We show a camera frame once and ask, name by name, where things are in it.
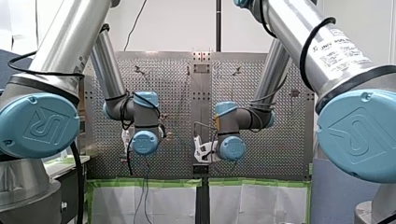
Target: white wall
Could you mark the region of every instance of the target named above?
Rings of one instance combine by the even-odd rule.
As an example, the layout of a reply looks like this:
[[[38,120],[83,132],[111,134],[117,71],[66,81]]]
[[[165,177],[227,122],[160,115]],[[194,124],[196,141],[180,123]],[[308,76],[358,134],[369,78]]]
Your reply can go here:
[[[9,30],[8,42],[14,38],[12,51],[26,53],[36,50],[62,1],[0,0],[0,31]],[[143,1],[121,0],[118,7],[110,9],[106,22],[111,26],[110,36],[115,50],[123,50]],[[236,7],[233,0],[222,2],[222,50],[268,52],[272,38],[250,12]],[[148,0],[128,50],[191,51],[215,48],[215,0]]]
[[[123,50],[144,0],[121,0],[108,13],[115,50]],[[268,52],[271,37],[247,10],[222,1],[222,51]],[[128,50],[216,49],[215,0],[148,0]]]

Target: metal frame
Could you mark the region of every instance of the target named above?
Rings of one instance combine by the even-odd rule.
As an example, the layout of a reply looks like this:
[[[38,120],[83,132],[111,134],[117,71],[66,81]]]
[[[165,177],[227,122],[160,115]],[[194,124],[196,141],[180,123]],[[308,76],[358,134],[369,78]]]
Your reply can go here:
[[[236,101],[239,106],[247,106],[257,88],[265,58],[266,54],[258,53],[212,53],[214,76],[212,86],[217,88],[212,91],[215,101],[212,108],[218,101],[228,100]],[[238,76],[241,77],[226,77],[233,72],[239,72]],[[222,77],[221,81],[218,81],[216,76]],[[299,92],[298,97],[291,97],[293,90]],[[246,157],[241,160],[232,173],[230,173],[233,168],[232,162],[220,162],[218,168],[225,174],[213,171],[210,176],[310,180],[309,164],[312,162],[313,154],[314,98],[314,93],[301,80],[299,69],[292,64],[288,71],[286,84],[277,97],[277,105],[274,110],[276,113],[275,126],[262,130],[260,133],[241,131],[242,137],[247,142]],[[291,111],[290,118],[287,118],[286,110]],[[296,143],[288,139],[290,133],[296,135],[294,137]],[[258,155],[260,155],[260,161],[255,160]],[[287,164],[290,168],[292,164],[297,163],[303,164],[304,167],[290,169],[284,165],[277,166],[277,161]]]
[[[213,124],[213,106],[215,103],[221,100],[228,100],[221,98],[220,95],[222,95],[222,91],[226,90],[226,88],[233,90],[241,90],[243,88],[243,91],[236,91],[233,92],[232,94],[235,97],[235,101],[237,103],[241,103],[241,105],[246,105],[248,101],[250,100],[249,97],[252,97],[254,94],[254,90],[257,87],[258,82],[255,80],[260,77],[260,74],[262,72],[262,69],[264,68],[264,61],[265,61],[266,54],[257,54],[257,53],[220,53],[220,52],[201,52],[201,51],[196,51],[196,52],[120,52],[117,54],[117,58],[120,63],[120,70],[123,73],[124,76],[126,73],[134,73],[134,70],[131,70],[125,66],[128,65],[122,65],[121,62],[128,62],[128,61],[134,61],[134,62],[139,62],[139,60],[143,60],[146,63],[149,63],[150,66],[159,66],[157,63],[161,64],[161,61],[167,61],[167,62],[177,62],[178,60],[183,61],[183,64],[188,64],[186,68],[180,68],[180,65],[177,65],[177,63],[172,63],[171,65],[168,64],[168,66],[178,66],[178,70],[186,69],[186,75],[189,75],[187,79],[189,80],[188,90],[186,90],[185,100],[187,102],[182,102],[182,104],[185,106],[183,109],[189,108],[188,112],[186,113],[185,111],[181,112],[183,116],[188,116],[190,115],[191,117],[188,120],[188,122],[191,124],[188,129],[188,133],[186,133],[189,138],[183,140],[186,141],[185,143],[185,148],[188,152],[186,153],[191,153],[190,158],[191,158],[191,167],[178,167],[178,169],[189,169],[189,174],[184,173],[184,175],[156,175],[152,174],[151,177],[156,177],[156,178],[162,178],[162,179],[175,179],[175,178],[192,178],[194,177],[194,174],[196,175],[205,175],[207,172],[208,167],[204,167],[202,164],[197,164],[195,158],[193,157],[193,152],[192,148],[191,151],[189,151],[189,142],[192,144],[192,130],[193,130],[193,122],[194,121],[201,121],[203,123],[207,124]],[[241,65],[242,67],[242,73],[245,74],[253,74],[255,76],[254,78],[249,79],[249,77],[243,77],[245,86],[244,85],[239,85],[238,82],[230,82],[234,86],[227,86],[230,79],[224,79],[221,82],[218,80],[216,81],[217,83],[212,84],[213,77],[212,76],[217,76],[218,72],[221,73],[228,73],[229,71],[233,70],[233,67],[236,67],[237,65]],[[87,153],[89,155],[93,154],[93,160],[101,160],[100,162],[102,165],[106,166],[118,166],[122,171],[120,174],[113,174],[113,175],[98,175],[98,174],[93,174],[90,172],[90,177],[101,177],[101,178],[112,178],[115,177],[116,175],[128,175],[126,165],[122,165],[120,162],[118,164],[113,164],[111,162],[106,162],[108,157],[111,154],[111,150],[108,150],[106,155],[104,153],[98,155],[98,157],[95,157],[94,152],[96,149],[97,143],[94,142],[94,123],[95,121],[94,116],[102,116],[101,110],[102,108],[99,108],[99,106],[94,105],[93,101],[97,97],[102,99],[102,96],[100,94],[99,90],[95,89],[95,77],[93,75],[93,69],[90,64],[87,65],[86,69],[87,77],[85,80],[85,100],[86,100],[86,111],[87,111],[87,117],[86,117],[86,134],[87,134]],[[232,174],[227,174],[227,175],[220,175],[214,172],[211,172],[208,176],[245,176],[245,177],[258,177],[258,178],[274,178],[274,179],[285,179],[285,180],[309,180],[309,164],[312,161],[312,153],[313,153],[313,114],[314,114],[314,93],[312,91],[309,91],[305,86],[304,83],[301,81],[299,77],[299,70],[295,65],[292,65],[289,70],[289,80],[287,81],[287,84],[280,94],[278,96],[278,106],[276,106],[275,112],[278,114],[278,122],[281,127],[278,129],[280,131],[277,131],[277,127],[275,126],[274,129],[270,130],[263,130],[261,133],[245,133],[243,131],[243,135],[247,137],[247,143],[248,142],[255,142],[255,141],[261,141],[262,139],[268,139],[266,143],[271,144],[271,141],[276,141],[276,147],[272,146],[272,149],[274,153],[279,153],[280,155],[286,155],[283,161],[286,160],[298,160],[297,164],[303,164],[304,167],[302,168],[301,172],[298,174],[293,174],[293,168],[290,168],[288,171],[283,172],[284,170],[287,170],[288,165],[281,166],[281,169],[279,169],[278,172],[272,172],[272,173],[265,173],[263,172],[253,172],[252,167],[246,167],[246,164],[241,163],[241,165],[236,167],[236,171]],[[127,77],[125,82],[129,83],[134,83],[135,77]],[[159,79],[152,79],[150,82],[152,82],[153,87],[152,89],[160,89],[159,94],[160,98],[163,97],[164,102],[162,104],[162,107],[164,110],[172,108],[168,108],[167,104],[170,104],[174,99],[171,99],[171,97],[175,97],[173,95],[166,96],[170,91],[168,89],[161,89],[162,88],[162,83],[159,81]],[[293,89],[293,86],[296,86],[295,89],[297,92],[299,92],[299,95],[297,98],[288,98],[286,95],[291,94],[289,91],[290,89]],[[296,141],[298,141],[297,144],[293,145],[280,145],[279,142],[282,142],[282,140],[277,139],[279,138],[280,135],[285,135],[285,130],[289,126],[290,122],[288,119],[285,119],[285,113],[282,114],[282,111],[285,109],[289,109],[288,107],[284,107],[286,104],[289,103],[289,100],[295,100],[295,108],[292,113],[298,113],[298,116],[294,118],[294,126],[288,129],[289,133],[293,134],[298,134],[298,138],[296,137]],[[118,123],[116,121],[109,121],[108,126],[105,128],[108,128],[109,131],[112,131],[110,129],[114,129],[115,127],[118,127]],[[205,128],[205,127],[199,127],[197,129],[198,134],[200,134],[203,138],[203,142],[210,141],[210,131]],[[122,147],[122,142],[120,139],[111,139],[112,144],[117,147]],[[163,156],[168,156],[168,158],[172,157],[172,148],[168,147],[169,151],[163,152],[163,153],[170,153],[170,155],[165,155]],[[252,145],[247,152],[247,155],[249,153],[252,153],[252,151],[256,151],[256,153],[260,153],[260,159],[261,161],[255,161],[256,163],[251,163],[250,165],[255,165],[256,169],[272,169],[272,166],[265,166],[265,163],[268,163],[267,160],[270,160],[266,158],[266,153],[265,151],[266,148],[260,148],[257,145]],[[162,163],[162,162],[169,162],[169,160],[161,161],[161,157],[154,157],[152,158],[152,161],[155,161],[156,164]],[[224,171],[227,171],[230,169],[231,164],[219,164],[220,168],[224,168]],[[143,176],[144,173],[138,173],[137,176]]]
[[[220,53],[220,52],[202,52],[202,51],[195,51],[195,52],[119,52],[117,53],[117,58],[119,61],[120,65],[120,71],[123,75],[124,82],[126,84],[127,89],[130,89],[130,91],[135,91],[132,90],[131,88],[133,86],[137,86],[140,88],[147,88],[144,87],[144,84],[139,84],[135,82],[141,81],[140,79],[136,79],[136,77],[133,77],[133,74],[136,72],[134,70],[131,70],[131,68],[128,68],[127,63],[129,61],[133,62],[146,62],[150,64],[150,66],[159,66],[159,64],[163,64],[164,62],[175,62],[172,63],[172,65],[176,66],[175,70],[173,73],[179,73],[180,69],[185,69],[186,75],[188,76],[188,82],[186,82],[188,89],[184,92],[182,91],[181,94],[185,94],[184,97],[186,97],[186,102],[181,100],[180,102],[184,104],[185,107],[183,107],[186,111],[180,112],[180,116],[189,116],[186,120],[190,124],[188,124],[186,127],[187,129],[183,129],[184,131],[187,130],[185,133],[186,136],[188,136],[188,139],[185,139],[184,141],[187,141],[186,143],[186,153],[189,154],[189,164],[187,165],[188,167],[185,167],[186,164],[180,165],[178,160],[185,160],[178,158],[177,156],[173,155],[173,149],[174,147],[167,147],[165,148],[163,153],[167,153],[168,155],[162,154],[162,157],[152,157],[150,158],[149,162],[155,162],[154,165],[159,166],[161,165],[169,165],[167,164],[168,162],[172,162],[174,165],[178,165],[176,167],[178,170],[188,170],[187,173],[184,173],[183,175],[159,175],[155,174],[150,175],[150,178],[160,178],[160,179],[175,179],[175,178],[198,178],[202,179],[202,186],[197,188],[197,196],[196,196],[196,223],[200,224],[206,224],[210,223],[210,199],[209,199],[209,185],[208,185],[208,180],[209,177],[214,177],[214,176],[222,176],[222,177],[230,177],[230,176],[238,176],[238,177],[256,177],[256,178],[274,178],[274,179],[286,179],[286,180],[310,180],[310,174],[309,174],[309,164],[312,162],[312,154],[313,154],[313,123],[314,123],[314,93],[312,91],[309,91],[303,84],[303,82],[300,79],[300,75],[298,72],[298,69],[295,65],[290,67],[289,74],[292,76],[291,82],[296,82],[296,83],[290,83],[289,85],[297,85],[296,87],[297,91],[299,92],[299,101],[298,103],[302,103],[299,105],[299,111],[300,115],[302,114],[302,117],[298,117],[297,120],[299,121],[298,123],[295,123],[295,126],[298,125],[304,125],[304,128],[301,129],[297,127],[297,130],[290,130],[290,132],[299,132],[299,136],[301,138],[298,138],[298,147],[295,148],[293,152],[297,153],[299,155],[299,164],[303,164],[304,167],[300,167],[302,169],[301,173],[298,175],[288,175],[288,174],[281,174],[278,173],[271,173],[271,174],[259,174],[255,172],[251,172],[250,169],[244,168],[244,166],[237,167],[236,169],[241,169],[241,172],[234,172],[232,174],[227,174],[227,175],[220,175],[217,174],[213,171],[209,172],[209,166],[207,164],[201,164],[198,163],[197,160],[193,157],[193,143],[192,143],[192,137],[193,137],[193,128],[194,125],[193,123],[195,121],[200,121],[202,123],[214,125],[213,122],[213,113],[214,113],[214,105],[221,100],[227,100],[227,99],[221,99],[221,97],[218,97],[219,94],[221,94],[221,91],[225,90],[226,88],[221,88],[215,83],[216,80],[214,79],[214,76],[216,75],[215,72],[223,72],[220,71],[221,68],[215,67],[215,65],[223,66],[227,71],[226,73],[230,70],[233,70],[233,66],[237,66],[238,64],[241,66],[250,66],[254,65],[253,70],[250,68],[248,70],[242,69],[243,72],[247,72],[247,74],[252,73],[255,78],[259,80],[263,68],[264,68],[264,61],[266,58],[266,54],[257,54],[257,53]],[[186,68],[183,68],[178,64],[178,61],[184,62],[183,64],[187,64]],[[141,68],[143,72],[147,72],[147,69],[149,68]],[[104,126],[102,123],[100,127],[95,126],[97,125],[97,120],[95,118],[101,118],[102,116],[102,108],[99,106],[96,102],[99,98],[99,100],[103,100],[103,96],[101,94],[100,88],[98,86],[97,80],[95,80],[94,77],[94,71],[92,68],[92,65],[88,63],[87,68],[86,68],[86,78],[85,78],[85,103],[86,103],[86,145],[87,145],[87,153],[89,155],[92,155],[92,162],[89,164],[89,177],[90,178],[114,178],[116,175],[119,174],[112,174],[112,175],[100,175],[100,174],[95,174],[95,167],[97,166],[114,166],[116,169],[121,169],[120,175],[128,175],[127,172],[127,166],[125,164],[121,164],[120,160],[118,158],[113,158],[113,160],[110,160],[109,157],[114,157],[114,153],[109,151],[110,148],[106,148],[106,150],[101,149],[102,151],[97,153],[95,152],[97,149],[97,143],[96,141],[107,141],[106,139],[103,139],[106,137],[106,133],[103,133],[101,136],[95,136],[95,128],[106,128],[107,132],[114,132],[115,128],[117,128],[117,131],[121,130],[120,124],[116,121],[103,121],[102,119],[99,122],[105,122],[106,125]],[[255,81],[253,79],[248,79],[246,78],[246,82],[249,82],[250,86],[249,89],[243,90],[243,91],[236,91],[233,92],[233,89],[239,90],[240,86],[238,86],[238,83],[231,83],[231,86],[226,86],[228,89],[231,89],[232,91],[232,98],[235,98],[235,101],[240,103],[248,103],[249,100],[252,99],[254,91],[258,85],[258,80]],[[164,87],[163,92],[161,92],[161,85],[164,83],[155,83],[158,81],[157,79],[151,79],[150,80],[152,85],[149,86],[149,90],[146,91],[155,91],[155,90],[160,90],[160,101],[163,101],[162,106],[163,111],[172,111],[174,108],[171,108],[172,106],[165,105],[165,104],[172,104],[173,101],[175,100],[174,95],[167,96],[166,94],[170,94],[171,90],[168,90],[166,88],[172,88],[172,87]],[[276,107],[277,110],[283,110],[282,106],[285,104],[285,94],[292,94],[292,92],[281,92],[280,97],[278,97],[279,101],[279,106]],[[287,119],[282,119],[282,116],[285,116],[284,114],[279,115],[280,122],[288,122],[289,120]],[[178,120],[171,120],[170,122],[180,122],[180,119]],[[211,139],[212,133],[210,130],[208,130],[205,127],[197,126],[196,132],[201,135],[203,142],[208,142]],[[267,132],[265,130],[262,131],[262,133],[246,133],[250,134],[247,136],[247,141],[252,141],[252,139],[260,140],[260,138],[263,137],[277,137],[277,134],[282,134],[282,132],[274,132],[274,130],[270,131],[272,132],[269,135],[263,135],[263,132]],[[119,153],[123,151],[123,143],[121,141],[121,137],[117,138],[116,135],[113,136],[113,133],[111,134],[111,139],[108,139],[111,144],[106,144],[107,146],[112,146],[114,149],[117,150]],[[188,149],[189,147],[189,142],[191,142],[191,150]],[[288,147],[296,147],[295,145],[293,146],[285,146],[282,148],[278,148],[276,152],[282,153],[282,151],[287,150]],[[262,153],[261,158],[261,164],[266,163],[266,158],[264,158],[265,153]],[[221,164],[222,168],[229,168],[231,164]],[[144,176],[145,173],[138,172],[136,174],[136,177],[141,177]]]

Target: black strap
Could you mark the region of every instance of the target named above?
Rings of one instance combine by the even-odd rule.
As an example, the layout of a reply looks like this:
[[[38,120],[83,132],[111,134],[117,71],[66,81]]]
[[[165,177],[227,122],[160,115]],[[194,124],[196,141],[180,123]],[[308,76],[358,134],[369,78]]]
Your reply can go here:
[[[267,27],[267,22],[265,21],[264,18],[264,8],[263,8],[263,2],[264,0],[260,0],[260,19],[262,19],[262,26],[264,27],[264,30],[267,32],[268,35],[270,35],[273,38],[276,38],[276,35],[270,31]]]
[[[346,91],[350,91],[355,87],[367,82],[376,77],[382,76],[393,76],[396,73],[396,66],[395,65],[385,65],[380,66],[374,69],[371,69],[367,72],[361,73],[358,76],[352,77],[349,81],[343,83],[343,85],[339,85],[326,95],[324,95],[321,100],[317,103],[316,111],[320,114],[320,111],[324,108],[324,106],[330,102],[334,97],[342,94]]]
[[[314,40],[315,36],[318,34],[319,30],[329,24],[333,23],[335,24],[336,19],[334,17],[329,17],[326,18],[324,21],[322,21],[318,26],[316,26],[312,31],[311,34],[309,34],[309,37],[306,39],[305,44],[303,46],[303,50],[301,51],[301,56],[300,56],[300,73],[301,73],[301,78],[303,79],[303,82],[305,86],[313,91],[311,84],[309,84],[308,78],[306,77],[306,72],[305,72],[305,61],[306,61],[306,55],[308,54],[309,51],[309,46],[312,44],[312,40]]]
[[[159,126],[160,124],[155,124],[155,125],[148,125],[148,126],[134,126],[135,128],[141,128],[141,129],[144,129],[144,128],[157,128],[158,126]]]
[[[396,214],[393,214],[392,216],[385,218],[384,220],[378,222],[378,224],[389,224],[394,220],[396,220]]]
[[[250,130],[250,129],[251,129],[251,126],[253,126],[253,113],[252,113],[250,110],[248,110],[248,109],[247,109],[247,112],[248,112],[249,115],[250,115],[250,123],[249,123],[247,129]]]
[[[0,155],[0,161],[17,161],[17,160],[20,160],[20,158],[15,158],[12,156],[8,156],[6,154]]]
[[[240,134],[240,132],[218,133],[218,136],[229,135],[229,134]]]

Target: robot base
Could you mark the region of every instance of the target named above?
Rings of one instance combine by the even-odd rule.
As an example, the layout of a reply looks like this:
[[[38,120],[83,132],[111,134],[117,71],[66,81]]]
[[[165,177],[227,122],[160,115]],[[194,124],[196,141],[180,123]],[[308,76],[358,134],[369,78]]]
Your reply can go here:
[[[0,207],[0,223],[32,224],[62,222],[61,183],[53,181],[41,195]]]

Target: robotic arm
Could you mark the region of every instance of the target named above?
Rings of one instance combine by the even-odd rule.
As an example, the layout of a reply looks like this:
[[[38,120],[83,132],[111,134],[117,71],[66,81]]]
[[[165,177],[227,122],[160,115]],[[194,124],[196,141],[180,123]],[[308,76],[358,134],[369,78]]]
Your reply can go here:
[[[134,124],[129,150],[148,155],[160,144],[158,95],[128,94],[103,25],[119,2],[64,0],[29,69],[14,66],[22,73],[11,77],[0,97],[0,223],[61,222],[60,183],[49,179],[39,159],[69,146],[76,157],[82,223],[83,173],[73,142],[79,132],[78,83],[90,55],[106,98],[104,113],[121,120],[124,129]],[[21,216],[26,211],[35,215]]]
[[[92,64],[105,96],[104,114],[109,119],[121,120],[123,129],[134,124],[134,136],[129,150],[149,155],[157,150],[164,130],[159,124],[158,95],[154,91],[132,92],[130,95],[121,79],[120,69],[104,25],[92,49]]]
[[[157,149],[162,138],[158,95],[139,91],[130,97],[125,90],[108,37],[109,27],[102,26],[111,4],[110,0],[64,1],[29,68],[40,72],[13,76],[1,97],[3,153],[40,159],[70,146],[79,130],[78,77],[74,74],[83,71],[90,54],[106,98],[106,116],[134,122],[132,149],[136,153],[148,155]]]
[[[393,223],[396,66],[374,64],[309,0],[234,2],[281,43],[318,95],[318,140],[329,159],[347,174],[384,184],[372,203],[357,206],[356,223]]]

